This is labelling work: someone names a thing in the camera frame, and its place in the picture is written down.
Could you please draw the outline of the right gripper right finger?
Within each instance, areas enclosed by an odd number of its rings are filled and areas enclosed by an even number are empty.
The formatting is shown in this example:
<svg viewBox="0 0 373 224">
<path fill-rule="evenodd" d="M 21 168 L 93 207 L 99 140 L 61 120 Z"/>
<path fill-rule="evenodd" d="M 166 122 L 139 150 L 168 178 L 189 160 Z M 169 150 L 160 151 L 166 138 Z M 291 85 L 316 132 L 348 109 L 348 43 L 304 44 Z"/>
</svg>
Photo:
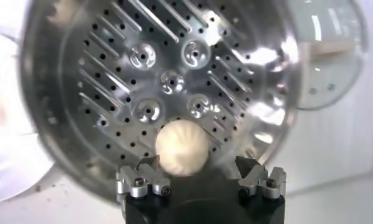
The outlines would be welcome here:
<svg viewBox="0 0 373 224">
<path fill-rule="evenodd" d="M 259 191 L 264 198 L 276 200 L 286 194 L 286 172 L 283 168 L 274 167 L 269 173 L 257 160 L 243 156 L 237 156 L 235 163 L 241 175 L 238 184 L 248 196 L 254 196 Z"/>
</svg>

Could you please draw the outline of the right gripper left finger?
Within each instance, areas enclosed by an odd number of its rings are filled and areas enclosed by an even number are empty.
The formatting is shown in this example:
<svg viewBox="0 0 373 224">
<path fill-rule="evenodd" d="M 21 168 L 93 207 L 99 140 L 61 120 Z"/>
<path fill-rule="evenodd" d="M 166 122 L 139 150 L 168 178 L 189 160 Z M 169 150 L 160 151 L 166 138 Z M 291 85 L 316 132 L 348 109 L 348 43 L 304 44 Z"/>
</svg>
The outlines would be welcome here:
<svg viewBox="0 0 373 224">
<path fill-rule="evenodd" d="M 121 166 L 116 173 L 116 193 L 132 198 L 143 198 L 149 193 L 170 195 L 171 181 L 160 171 L 159 156 L 145 157 L 136 166 Z"/>
</svg>

